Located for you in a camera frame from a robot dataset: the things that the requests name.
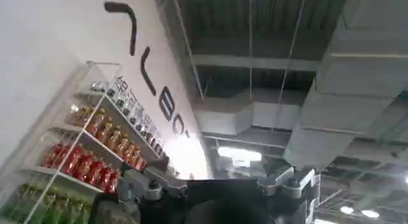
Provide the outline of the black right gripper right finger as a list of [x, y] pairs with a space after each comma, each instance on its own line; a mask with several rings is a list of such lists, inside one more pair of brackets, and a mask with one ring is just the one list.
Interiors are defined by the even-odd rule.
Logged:
[[257, 179], [258, 186], [267, 196], [281, 192], [283, 195], [300, 199], [315, 200], [320, 196], [321, 174], [314, 168], [295, 170], [294, 167], [281, 168], [274, 174]]

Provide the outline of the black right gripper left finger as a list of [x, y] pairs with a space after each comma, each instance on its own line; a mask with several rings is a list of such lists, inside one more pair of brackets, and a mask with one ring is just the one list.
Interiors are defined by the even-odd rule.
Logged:
[[156, 168], [146, 168], [143, 172], [128, 169], [123, 172], [118, 183], [119, 198], [123, 201], [146, 200], [157, 201], [164, 193], [179, 198], [185, 195], [187, 183]]

